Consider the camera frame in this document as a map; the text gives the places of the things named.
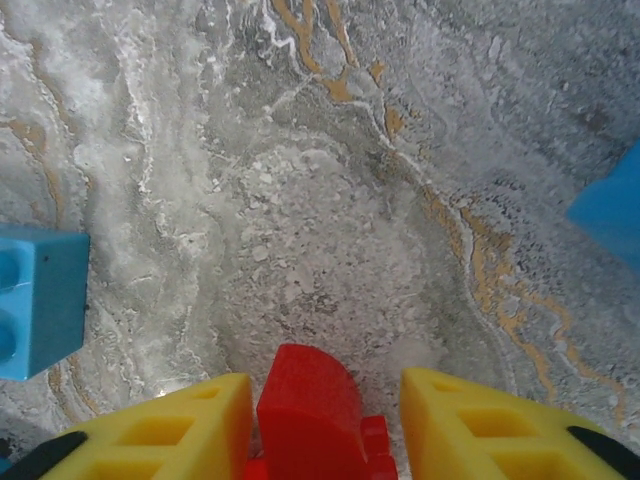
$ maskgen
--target yellow plastic piece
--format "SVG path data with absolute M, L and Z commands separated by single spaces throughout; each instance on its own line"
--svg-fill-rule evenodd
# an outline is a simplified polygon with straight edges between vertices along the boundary
M 400 414 L 413 480 L 621 480 L 566 428 L 562 410 L 443 373 L 402 374 Z
M 89 439 L 42 478 L 239 480 L 252 419 L 249 377 L 223 375 L 76 425 Z

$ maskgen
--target lego stud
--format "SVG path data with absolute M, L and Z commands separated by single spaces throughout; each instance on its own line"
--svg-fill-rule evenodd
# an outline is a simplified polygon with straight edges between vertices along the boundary
M 7 250 L 0 250 L 0 290 L 15 287 L 20 271 L 18 264 Z
M 16 338 L 9 322 L 8 315 L 0 311 L 0 363 L 6 362 L 16 353 Z

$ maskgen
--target marble surface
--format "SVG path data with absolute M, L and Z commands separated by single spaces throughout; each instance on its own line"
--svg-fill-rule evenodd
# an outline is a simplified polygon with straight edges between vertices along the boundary
M 92 235 L 86 346 L 0 454 L 277 346 L 640 446 L 640 282 L 563 214 L 640 136 L 640 1 L 0 1 L 0 221 Z M 259 450 L 256 438 L 253 450 Z

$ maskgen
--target blue plastic block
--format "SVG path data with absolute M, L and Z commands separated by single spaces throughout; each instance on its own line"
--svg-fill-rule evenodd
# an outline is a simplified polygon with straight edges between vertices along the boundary
M 89 236 L 0 224 L 0 378 L 26 380 L 82 346 Z
M 640 142 L 608 178 L 578 196 L 567 216 L 640 275 Z
M 9 460 L 6 460 L 0 457 L 0 473 L 9 470 L 10 466 L 11 466 L 11 463 L 9 462 Z

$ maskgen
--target stone floor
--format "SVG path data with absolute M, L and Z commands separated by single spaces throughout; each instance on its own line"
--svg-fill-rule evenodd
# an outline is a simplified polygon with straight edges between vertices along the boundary
M 397 417 L 425 365 L 640 447 L 640 282 L 563 214 L 640 136 L 640 0 L 0 1 L 0 221 L 93 239 L 0 454 L 278 344 Z

